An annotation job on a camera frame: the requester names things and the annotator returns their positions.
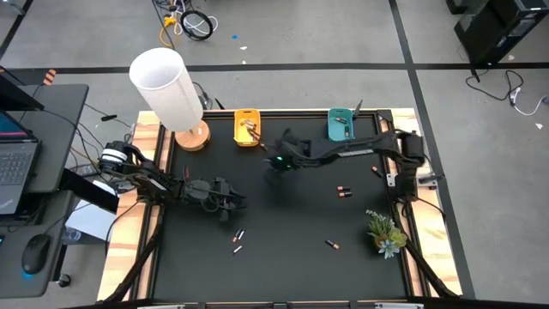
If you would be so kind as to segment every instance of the laptop screen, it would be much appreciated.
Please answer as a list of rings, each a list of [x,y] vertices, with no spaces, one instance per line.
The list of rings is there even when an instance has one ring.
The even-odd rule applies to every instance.
[[[0,139],[25,138],[28,134],[11,118],[0,112]]]

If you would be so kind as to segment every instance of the wooden lamp base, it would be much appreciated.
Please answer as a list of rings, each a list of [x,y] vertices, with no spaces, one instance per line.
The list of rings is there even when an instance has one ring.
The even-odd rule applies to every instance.
[[[204,148],[209,138],[209,128],[203,120],[190,131],[175,133],[176,142],[186,151],[197,151]]]

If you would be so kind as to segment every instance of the computer mouse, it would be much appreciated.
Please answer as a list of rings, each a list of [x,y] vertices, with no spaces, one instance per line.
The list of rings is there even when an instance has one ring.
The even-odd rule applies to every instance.
[[[46,234],[34,235],[28,241],[21,257],[21,267],[27,274],[34,275],[44,268],[50,243],[50,236]]]

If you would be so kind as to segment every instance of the wooden table frame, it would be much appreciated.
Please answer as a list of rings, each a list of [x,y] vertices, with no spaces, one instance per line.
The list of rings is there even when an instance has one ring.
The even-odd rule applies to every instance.
[[[306,111],[327,111],[328,109],[314,109]],[[380,111],[380,109],[366,109],[367,111]],[[417,131],[420,132],[419,122],[416,118],[413,108],[393,108],[389,109],[392,114],[392,124],[395,129],[405,131]],[[380,117],[380,124],[382,131],[386,131],[390,122]],[[160,168],[166,169],[169,157],[171,132],[164,132],[163,141],[159,141],[160,133],[160,121],[151,111],[140,112],[137,119],[136,131],[134,135],[133,144],[137,146],[143,154],[150,160],[156,159],[159,162]],[[161,152],[156,154],[155,150],[161,147]],[[395,163],[389,160],[389,170],[391,173],[396,173]],[[428,174],[431,168],[425,164],[425,166],[418,169],[418,174]],[[435,205],[439,205],[437,190],[430,190],[425,187],[419,188],[419,197],[431,202]],[[128,207],[133,205],[136,200],[136,193],[134,191],[126,193],[120,197],[118,204],[117,216],[122,214]],[[454,255],[452,253],[449,236],[447,233],[446,225],[441,214],[433,207],[418,201],[412,203],[414,218],[413,223],[417,227],[417,236],[419,238],[420,250],[427,263],[433,268],[439,278],[443,280],[446,286],[456,294],[462,293],[462,287],[457,275],[457,270],[454,261]],[[146,240],[151,236],[156,219],[159,213],[159,207],[153,206],[147,209],[143,203],[137,204],[128,214],[120,218],[112,229],[111,244],[109,244],[109,252],[106,257],[105,268],[103,277],[101,279],[100,290],[98,293],[98,300],[103,300],[108,297],[117,285],[124,279],[128,270],[135,262],[137,257],[137,250],[142,244],[146,243]],[[148,226],[144,226],[144,217],[150,215],[150,221]],[[402,220],[402,224],[410,233],[410,227],[406,220]],[[147,229],[147,238],[142,237],[144,229]],[[150,283],[151,268],[152,268],[152,254],[142,269],[142,273],[138,278],[137,291],[131,291],[126,294],[127,300],[132,293],[132,298],[144,299],[150,295],[147,295],[148,285]],[[412,257],[407,254],[407,267],[409,269],[409,275],[412,282],[413,295],[423,296],[424,291],[428,289],[427,294],[436,296],[432,287],[425,285],[425,279],[418,272],[417,265]]]

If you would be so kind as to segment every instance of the laptop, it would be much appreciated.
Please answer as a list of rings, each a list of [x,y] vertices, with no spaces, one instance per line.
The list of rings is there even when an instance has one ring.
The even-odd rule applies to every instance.
[[[31,132],[0,111],[0,215],[17,211],[39,148]]]

